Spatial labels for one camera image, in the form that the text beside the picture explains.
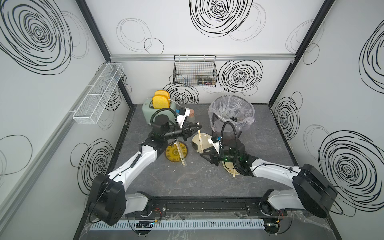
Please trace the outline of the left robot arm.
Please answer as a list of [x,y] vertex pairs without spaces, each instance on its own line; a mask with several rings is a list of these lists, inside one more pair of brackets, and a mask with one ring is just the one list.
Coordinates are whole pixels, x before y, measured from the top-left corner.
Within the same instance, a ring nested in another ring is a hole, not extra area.
[[87,208],[90,215],[109,226],[116,224],[122,216],[134,212],[151,213],[148,209],[150,196],[145,193],[126,194],[133,180],[168,147],[169,140],[194,136],[202,126],[191,122],[177,121],[170,127],[168,116],[156,116],[152,130],[139,150],[116,170],[95,177]]

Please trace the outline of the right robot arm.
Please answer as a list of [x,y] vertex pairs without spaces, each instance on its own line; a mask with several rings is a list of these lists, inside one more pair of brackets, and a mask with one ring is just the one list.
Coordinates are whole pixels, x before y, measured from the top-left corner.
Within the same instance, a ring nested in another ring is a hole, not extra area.
[[219,152],[211,147],[201,153],[201,157],[218,166],[219,163],[232,163],[236,172],[245,177],[269,179],[288,187],[278,191],[269,189],[261,197],[259,209],[266,216],[280,210],[306,210],[310,214],[325,219],[338,195],[320,172],[312,165],[291,167],[275,164],[229,148]]

